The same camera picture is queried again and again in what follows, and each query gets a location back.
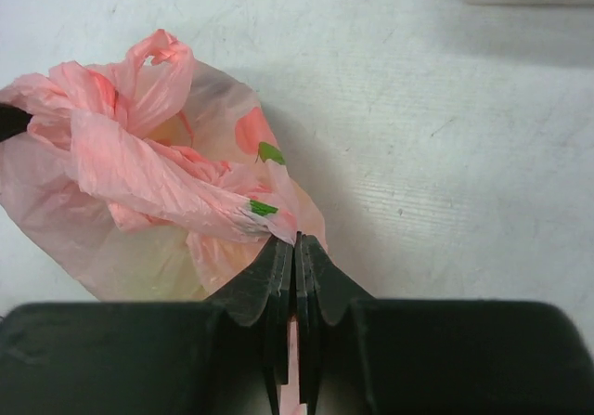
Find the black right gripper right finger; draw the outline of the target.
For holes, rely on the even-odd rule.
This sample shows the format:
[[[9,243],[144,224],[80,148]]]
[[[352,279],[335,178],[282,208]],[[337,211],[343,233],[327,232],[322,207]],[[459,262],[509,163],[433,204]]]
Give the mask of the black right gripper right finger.
[[[341,322],[350,303],[372,295],[331,261],[319,240],[300,233],[294,246],[299,397],[314,414],[319,396],[324,331]]]

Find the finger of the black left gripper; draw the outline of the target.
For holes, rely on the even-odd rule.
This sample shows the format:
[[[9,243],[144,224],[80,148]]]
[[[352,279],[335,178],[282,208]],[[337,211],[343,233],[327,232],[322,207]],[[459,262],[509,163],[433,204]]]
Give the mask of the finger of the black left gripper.
[[[32,115],[25,110],[8,104],[0,104],[0,141],[27,131]]]

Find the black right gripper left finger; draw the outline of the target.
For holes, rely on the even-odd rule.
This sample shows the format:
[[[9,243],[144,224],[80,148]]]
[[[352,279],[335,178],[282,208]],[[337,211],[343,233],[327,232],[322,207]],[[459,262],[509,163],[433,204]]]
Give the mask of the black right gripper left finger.
[[[206,299],[255,339],[271,414],[280,413],[280,387],[289,383],[292,261],[293,247],[271,237],[246,268]]]

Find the pink plastic bag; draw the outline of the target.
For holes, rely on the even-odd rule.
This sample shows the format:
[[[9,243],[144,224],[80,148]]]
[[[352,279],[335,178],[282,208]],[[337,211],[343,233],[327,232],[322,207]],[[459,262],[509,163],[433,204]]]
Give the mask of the pink plastic bag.
[[[326,238],[256,93],[165,30],[21,75],[1,103],[32,115],[1,142],[2,207],[99,299],[202,299],[270,237]]]

